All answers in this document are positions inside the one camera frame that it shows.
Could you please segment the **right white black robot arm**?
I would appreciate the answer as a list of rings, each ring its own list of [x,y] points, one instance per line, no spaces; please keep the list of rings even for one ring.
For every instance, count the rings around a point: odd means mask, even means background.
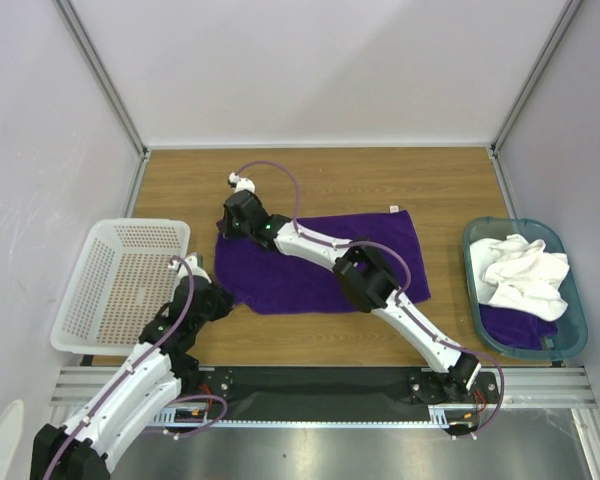
[[[400,260],[395,251],[369,240],[331,237],[302,227],[295,219],[269,214],[249,190],[232,193],[223,209],[224,237],[249,238],[266,250],[331,271],[350,304],[391,325],[442,375],[440,388],[446,398],[461,402],[475,392],[481,362],[413,304],[384,257]]]

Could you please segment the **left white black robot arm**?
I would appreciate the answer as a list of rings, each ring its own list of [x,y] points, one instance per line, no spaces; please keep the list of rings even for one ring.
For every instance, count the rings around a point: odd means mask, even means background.
[[[191,357],[201,328],[226,317],[233,298],[202,268],[180,272],[171,301],[142,331],[123,366],[61,426],[44,425],[33,441],[33,479],[108,479],[151,420],[175,402],[200,402],[197,428],[211,424],[210,408],[227,402],[204,388]]]

